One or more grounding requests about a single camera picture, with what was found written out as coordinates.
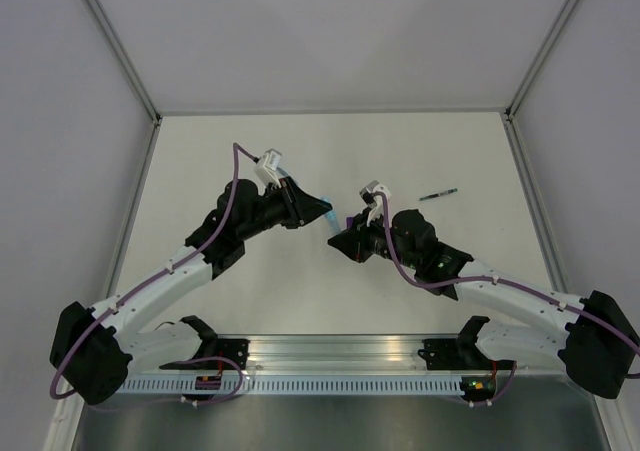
enclosure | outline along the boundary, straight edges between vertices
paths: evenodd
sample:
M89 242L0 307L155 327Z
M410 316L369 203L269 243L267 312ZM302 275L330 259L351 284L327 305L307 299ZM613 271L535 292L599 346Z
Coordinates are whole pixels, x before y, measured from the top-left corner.
M639 449L637 382L606 400L535 366L491 409L332 392L104 414L47 393L62 309L162 266L215 208L233 142L282 152L342 227L379 180L442 241L535 286L610 294L638 326L638 0L0 0L0 14L11 449ZM331 235L320 218L248 241L150 329L197 314L253 343L252 379L396 386L424 377L423 339L472 315L516 323L377 257L350 262Z

gray floor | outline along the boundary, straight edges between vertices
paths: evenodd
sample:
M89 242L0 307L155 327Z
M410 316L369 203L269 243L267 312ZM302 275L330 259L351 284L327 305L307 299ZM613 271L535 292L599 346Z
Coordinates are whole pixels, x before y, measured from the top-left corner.
M148 399L120 396L113 405ZM83 415L75 451L607 450L593 400L520 378L492 408L437 397L244 396L194 410L149 406Z

white wall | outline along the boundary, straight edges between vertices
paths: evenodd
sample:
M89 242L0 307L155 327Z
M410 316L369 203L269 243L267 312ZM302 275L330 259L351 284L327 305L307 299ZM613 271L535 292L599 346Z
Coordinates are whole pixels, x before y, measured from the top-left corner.
M505 108L563 0L101 0L162 113Z
M150 121L80 0L0 0L0 440L37 450L58 314L103 289Z
M585 0L517 117L572 290L638 331L639 106L640 0ZM640 382L624 394L640 428Z

black joint housing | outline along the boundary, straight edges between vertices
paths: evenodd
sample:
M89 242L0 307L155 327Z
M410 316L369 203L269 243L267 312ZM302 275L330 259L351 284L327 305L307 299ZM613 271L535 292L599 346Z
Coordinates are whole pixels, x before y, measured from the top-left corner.
M354 216L351 226L330 238L327 244L358 263L374 254L391 259L383 218L367 226L368 215L369 210L365 209ZM393 217L391 239L400 263L414 269L415 279L427 285L457 278L462 268L473 261L470 254L439 241L434 226L417 209L400 211ZM458 299L453 285L428 291Z
M239 179L224 229L201 253L212 266L212 279L229 269L244 256L244 241L280 224L296 229L331 211L332 207L302 191L290 177L280 180L280 188L269 188L263 196L253 181ZM218 197L217 208L185 240L185 246L200 249L222 221L231 199L231 183Z
M640 343L638 334L611 296L593 291L583 304L584 311L606 321L636 345ZM568 331L566 347L558 352L566 365L567 375L590 393L615 399L631 368L635 357L633 350L583 316Z
M215 356L216 346L218 344L218 335L216 332L197 316L185 316L180 321L191 326L191 328L198 333L198 337L202 340L196 354L194 354L190 360ZM218 363L214 361L202 361L200 363L190 364L167 363L160 366L160 369L198 370L217 369L217 366Z
M92 309L77 301L60 314L49 362L58 369L80 335L95 321ZM114 329L99 324L84 340L62 374L87 404L100 404L127 379L131 355L120 349Z
M456 348L460 357L469 369L491 369L491 360L478 350L478 333L490 319L486 316L472 316L458 333ZM497 362L497 368L501 370L511 369L513 361L501 360Z

metal corner post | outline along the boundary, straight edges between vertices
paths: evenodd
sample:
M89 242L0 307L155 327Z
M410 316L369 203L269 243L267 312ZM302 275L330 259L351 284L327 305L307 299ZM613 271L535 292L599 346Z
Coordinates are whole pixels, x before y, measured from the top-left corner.
M520 182L522 183L522 189L524 191L527 205L531 213L531 219L533 220L533 226L540 243L540 249L542 250L542 256L544 258L545 265L547 267L547 273L549 273L549 279L554 289L562 292L568 292L567 283L562 271L562 265L557 251L557 246L553 239L551 232L551 226L547 214L542 204L542 198L540 192L535 184L531 165L527 157L522 138L518 133L515 123L510 117L503 113L502 124L507 134L507 140L511 147L513 159L520 176Z
M100 0L82 0L87 7L87 10L91 17L93 18L98 30L104 37L111 49L120 69L122 70L125 79L129 83L131 90L134 92L140 104L145 109L149 118L153 122L154 125L157 125L160 121L160 113L158 109L155 107L151 98L149 97L149 93L147 92L138 72L133 66L133 62L129 57L127 51L125 50L120 38L118 37L111 21L109 20Z
M124 262L124 254L129 245L129 238L131 237L131 230L133 229L133 222L135 221L136 214L138 212L138 206L140 205L140 198L142 197L142 190L144 189L144 183L147 179L149 172L149 166L151 165L151 158L153 157L153 151L156 147L158 140L158 133L160 126L162 125L162 119L153 126L151 132L146 137L145 151L142 159L138 163L138 168L135 175L135 185L127 204L127 211L125 214L122 228L118 234L118 241L114 254L109 264L109 271L107 274L107 280L103 288L102 295L110 296L115 293L115 288L118 284L118 278L120 277L120 271L122 269L122 263Z
M551 51L553 51L553 48L565 31L567 23L569 22L581 2L582 0L564 1L562 8L560 8L560 12L553 21L551 28L547 32L547 35L542 41L542 44L538 48L533 61L529 65L524 78L520 82L518 89L516 90L509 106L507 107L506 114L510 118L515 116L515 114L518 112L518 109L520 109L520 106L522 106L522 103L524 102L527 94L529 93L529 90L538 77L538 74L544 67L544 64L551 54Z

